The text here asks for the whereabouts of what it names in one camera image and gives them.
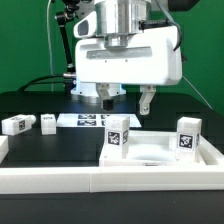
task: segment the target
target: white tray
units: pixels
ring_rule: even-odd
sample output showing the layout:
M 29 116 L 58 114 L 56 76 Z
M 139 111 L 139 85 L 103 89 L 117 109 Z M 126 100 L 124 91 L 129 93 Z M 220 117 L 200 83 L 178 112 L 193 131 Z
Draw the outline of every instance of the white tray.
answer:
M 173 135 L 133 132 L 138 137 Z M 204 165 L 2 168 L 0 194 L 78 193 L 108 191 L 224 190 L 224 157 L 204 138 Z
M 130 131 L 129 153 L 126 159 L 120 159 L 119 154 L 107 154 L 104 145 L 100 155 L 100 166 L 162 166 L 162 165 L 206 165 L 201 151 L 217 152 L 217 149 L 201 137 L 201 144 L 196 151 L 196 160 L 191 164 L 176 160 L 176 133 Z

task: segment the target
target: green backdrop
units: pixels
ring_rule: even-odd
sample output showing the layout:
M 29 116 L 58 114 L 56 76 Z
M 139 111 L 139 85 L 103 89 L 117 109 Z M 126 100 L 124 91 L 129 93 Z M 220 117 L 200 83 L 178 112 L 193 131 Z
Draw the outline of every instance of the green backdrop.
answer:
M 0 92 L 14 91 L 28 81 L 50 74 L 47 42 L 48 0 L 1 0 L 0 2 Z M 63 4 L 51 4 L 51 40 L 54 73 L 66 70 L 59 28 L 54 20 Z M 172 13 L 184 33 L 182 52 L 188 58 L 184 75 L 207 99 L 215 111 L 224 115 L 224 3 L 223 0 L 201 0 L 189 12 Z M 68 25 L 71 47 L 74 23 Z M 50 90 L 50 86 L 41 90 Z M 158 92 L 188 93 L 200 99 L 182 80 L 174 87 L 159 87 Z

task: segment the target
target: white block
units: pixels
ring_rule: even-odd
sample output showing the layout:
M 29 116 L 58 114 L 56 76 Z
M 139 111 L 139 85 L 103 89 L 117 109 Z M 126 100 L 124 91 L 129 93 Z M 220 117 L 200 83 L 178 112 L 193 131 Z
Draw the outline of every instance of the white block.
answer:
M 32 128 L 32 124 L 36 121 L 33 115 L 22 115 L 2 120 L 2 134 L 17 135 Z
M 130 117 L 111 115 L 105 120 L 104 148 L 108 156 L 126 158 Z
M 176 159 L 194 162 L 200 144 L 201 119 L 182 117 L 177 123 Z
M 42 135 L 56 134 L 56 119 L 54 114 L 41 115 L 41 132 Z
M 9 151 L 8 136 L 0 136 L 0 163 Z

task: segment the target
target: white platform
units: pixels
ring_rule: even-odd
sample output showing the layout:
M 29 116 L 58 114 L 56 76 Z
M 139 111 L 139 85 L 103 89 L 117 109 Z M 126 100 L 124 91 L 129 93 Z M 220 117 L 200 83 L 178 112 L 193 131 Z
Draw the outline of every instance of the white platform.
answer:
M 153 141 L 156 141 L 156 135 L 157 140 L 173 135 L 164 132 L 132 134 Z M 224 156 L 204 138 L 201 139 L 200 155 L 204 165 L 2 168 L 0 194 L 224 190 Z

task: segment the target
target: black and white pattern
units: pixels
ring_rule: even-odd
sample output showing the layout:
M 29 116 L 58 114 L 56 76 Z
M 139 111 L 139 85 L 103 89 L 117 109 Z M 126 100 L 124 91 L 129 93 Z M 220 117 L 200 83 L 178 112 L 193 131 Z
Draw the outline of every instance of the black and white pattern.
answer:
M 123 133 L 123 144 L 128 141 L 128 130 Z
M 78 119 L 83 119 L 83 120 L 91 120 L 91 119 L 96 119 L 95 114 L 79 114 Z
M 108 131 L 108 144 L 120 145 L 120 133 Z
M 77 126 L 96 126 L 95 120 L 78 121 Z
M 179 147 L 186 149 L 193 149 L 193 136 L 180 134 Z
M 19 122 L 19 130 L 22 131 L 26 127 L 25 120 Z
M 105 120 L 109 116 L 110 116 L 109 114 L 101 114 L 101 119 L 102 120 Z

